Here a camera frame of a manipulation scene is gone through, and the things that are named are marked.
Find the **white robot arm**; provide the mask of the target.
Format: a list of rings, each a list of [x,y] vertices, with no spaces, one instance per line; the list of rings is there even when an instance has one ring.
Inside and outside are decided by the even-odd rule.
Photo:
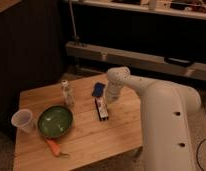
[[[188,115],[201,108],[198,91],[171,81],[134,76],[127,67],[107,71],[106,101],[124,86],[140,97],[145,171],[196,171]]]

